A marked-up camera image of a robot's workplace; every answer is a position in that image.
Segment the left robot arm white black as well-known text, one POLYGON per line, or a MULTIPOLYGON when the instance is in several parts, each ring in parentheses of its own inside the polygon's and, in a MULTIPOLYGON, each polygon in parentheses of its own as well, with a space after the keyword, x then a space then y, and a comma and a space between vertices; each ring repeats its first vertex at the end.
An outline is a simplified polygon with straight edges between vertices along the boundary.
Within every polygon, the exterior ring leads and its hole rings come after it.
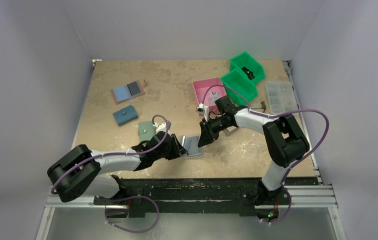
POLYGON ((51 193, 67 203, 87 190, 94 190, 96 195, 106 197, 112 204, 118 205, 125 200, 126 191, 121 188, 117 177, 106 180, 101 179, 100 175, 144 170, 157 160, 173 160, 186 153, 187 150, 176 135, 164 131, 158 132, 150 140, 116 152, 94 151, 85 144, 80 144, 48 168, 51 193))

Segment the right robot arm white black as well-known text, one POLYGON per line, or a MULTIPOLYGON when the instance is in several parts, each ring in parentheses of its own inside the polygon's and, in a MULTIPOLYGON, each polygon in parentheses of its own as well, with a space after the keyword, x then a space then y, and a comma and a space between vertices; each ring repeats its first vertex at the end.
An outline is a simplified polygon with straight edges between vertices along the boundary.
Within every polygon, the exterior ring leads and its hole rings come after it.
POLYGON ((220 115, 206 116, 200 122, 198 147, 218 140, 219 133, 229 127, 244 128, 263 134, 271 157, 271 164, 257 184, 254 205, 268 204, 283 189, 285 178, 295 162, 310 149, 309 142, 292 114, 273 117, 251 112, 247 106, 236 106, 230 97, 215 101, 220 115))

